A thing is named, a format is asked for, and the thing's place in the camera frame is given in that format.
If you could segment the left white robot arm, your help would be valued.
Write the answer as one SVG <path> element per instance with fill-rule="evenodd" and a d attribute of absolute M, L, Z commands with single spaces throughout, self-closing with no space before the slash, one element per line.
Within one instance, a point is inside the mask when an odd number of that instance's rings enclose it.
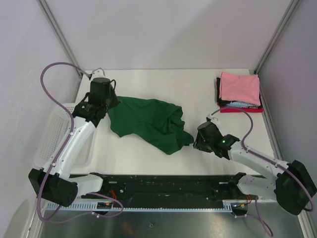
<path fill-rule="evenodd" d="M 114 79 L 97 77 L 90 82 L 90 91 L 70 113 L 70 131 L 64 142 L 58 146 L 48 162 L 40 169 L 32 169 L 28 175 L 38 198 L 68 207 L 77 197 L 91 192 L 98 198 L 104 198 L 109 194 L 109 185 L 103 182 L 101 175 L 90 173 L 83 177 L 71 178 L 70 173 L 87 139 L 104 119 L 108 110 L 119 105 L 115 88 Z"/>

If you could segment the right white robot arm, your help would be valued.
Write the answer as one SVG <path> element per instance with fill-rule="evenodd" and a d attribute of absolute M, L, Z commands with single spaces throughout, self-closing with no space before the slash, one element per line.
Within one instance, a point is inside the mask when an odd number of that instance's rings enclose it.
<path fill-rule="evenodd" d="M 219 158 L 226 158 L 260 174 L 253 177 L 238 173 L 230 181 L 229 195 L 240 199 L 243 195 L 254 195 L 276 201 L 285 211 L 299 215 L 317 188 L 306 167 L 299 161 L 292 163 L 267 157 L 245 146 L 231 134 L 222 135 L 218 127 L 207 121 L 198 128 L 193 147 L 200 151 L 214 153 Z"/>

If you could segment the green t shirt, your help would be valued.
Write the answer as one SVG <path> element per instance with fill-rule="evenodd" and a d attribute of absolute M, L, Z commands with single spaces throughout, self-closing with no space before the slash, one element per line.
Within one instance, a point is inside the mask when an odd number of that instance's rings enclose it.
<path fill-rule="evenodd" d="M 135 134 L 167 155 L 194 143 L 184 130 L 181 106 L 157 99 L 121 96 L 119 100 L 108 111 L 110 129 L 119 137 Z"/>

